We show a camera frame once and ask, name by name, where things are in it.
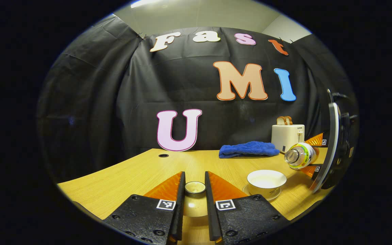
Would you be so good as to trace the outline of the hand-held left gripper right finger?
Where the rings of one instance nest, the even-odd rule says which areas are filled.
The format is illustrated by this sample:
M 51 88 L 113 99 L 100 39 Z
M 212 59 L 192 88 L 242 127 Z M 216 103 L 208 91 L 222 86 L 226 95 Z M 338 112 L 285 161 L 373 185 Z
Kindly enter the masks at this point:
M 246 194 L 218 175 L 205 172 L 210 240 L 251 244 L 287 227 L 290 221 L 260 194 Z

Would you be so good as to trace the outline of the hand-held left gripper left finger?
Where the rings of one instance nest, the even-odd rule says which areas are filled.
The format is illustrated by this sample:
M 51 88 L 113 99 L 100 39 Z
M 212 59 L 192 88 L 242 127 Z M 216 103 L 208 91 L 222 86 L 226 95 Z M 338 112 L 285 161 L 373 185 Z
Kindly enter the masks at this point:
M 103 221 L 148 245 L 176 245 L 182 240 L 185 172 L 172 175 L 146 194 L 130 195 Z

